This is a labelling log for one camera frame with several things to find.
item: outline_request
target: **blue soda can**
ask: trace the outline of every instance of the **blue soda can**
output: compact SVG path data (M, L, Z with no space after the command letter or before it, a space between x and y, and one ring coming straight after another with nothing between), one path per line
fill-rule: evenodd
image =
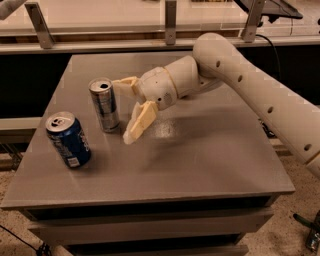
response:
M58 112L46 121L49 139L65 164L79 167L90 159L91 151L79 120L70 112Z

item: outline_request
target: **pepsi can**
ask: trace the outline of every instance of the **pepsi can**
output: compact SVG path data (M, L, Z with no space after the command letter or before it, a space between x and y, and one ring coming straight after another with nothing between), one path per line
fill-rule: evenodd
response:
M89 91L101 129L113 132L119 125L119 116L112 82L104 77L94 79L89 83Z
M72 113L53 114L46 121L46 130L49 139L68 167L81 166L90 159L88 142L79 120Z

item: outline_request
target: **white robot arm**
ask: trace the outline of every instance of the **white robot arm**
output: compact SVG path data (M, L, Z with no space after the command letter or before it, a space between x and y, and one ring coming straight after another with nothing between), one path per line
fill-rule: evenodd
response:
M0 1L0 20L5 20L16 9L23 5L27 0L1 0Z
M255 67L224 37L204 34L196 40L193 57L186 56L133 80L134 95L146 103L135 107L124 136L126 143L139 138L155 120L158 110L170 107L185 95L214 89L223 81L320 179L318 107Z

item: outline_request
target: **black cable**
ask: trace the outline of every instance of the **black cable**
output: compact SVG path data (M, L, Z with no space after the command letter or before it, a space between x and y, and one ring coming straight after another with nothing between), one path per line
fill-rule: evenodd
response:
M10 233L12 236L14 236L15 238L17 238L18 240L20 240L22 243L26 244L27 246L29 246L30 248L32 248L33 250L35 250L35 252L37 252L38 250L36 248L34 248L31 244L28 244L27 242L23 241L20 237L18 237L16 234L12 233L9 229L5 228L4 226L0 225L0 227L7 231L8 233Z
M47 245L46 243L43 243L39 249L37 250L36 248L34 248L31 244L28 244L26 241L22 240L20 237L18 237L16 234L14 234L12 231L10 231L9 229L5 228L4 226L0 225L0 228L2 228L3 230L7 231L10 235L14 236L15 238L17 238L19 241L21 241L22 243L24 243L25 245L29 246L31 249L33 249L36 252L37 256L51 256L51 250L49 245Z
M281 67L280 67L280 60L279 60L279 55L278 55L278 52L277 52L277 49L276 47L273 45L273 43L271 42L271 40L264 36L264 35L260 35L260 34L256 34L256 36L258 37L262 37L263 39L267 40L268 43L271 45L271 47L273 48L273 51L275 53L275 56L276 56L276 59L277 59L277 66L278 66L278 73L279 73L279 80L281 80Z
M302 216L300 216L299 214L295 213L293 214L293 218L298 221L300 224L302 224L305 227L308 228L312 228L314 229L316 232L320 233L320 227L317 226L316 224L314 224L313 222L303 218Z

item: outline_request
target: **gray table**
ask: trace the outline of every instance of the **gray table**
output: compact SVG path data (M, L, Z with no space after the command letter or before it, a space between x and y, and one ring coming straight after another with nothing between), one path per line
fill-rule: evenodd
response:
M202 249L181 246L178 254L169 246L161 255L245 253L229 243L258 230L272 216L270 205L294 187L257 116L234 91L223 85L180 100L129 146L122 135L135 102L117 95L121 124L111 134L100 130L91 102L90 80L141 76L186 54L73 56L1 207L19 210L33 221L32 232L75 255L92 253L90 244L118 253L117 243L131 248L148 240L157 250L192 237L208 242ZM77 170L64 165L46 137L45 120L58 111L76 115L92 150Z

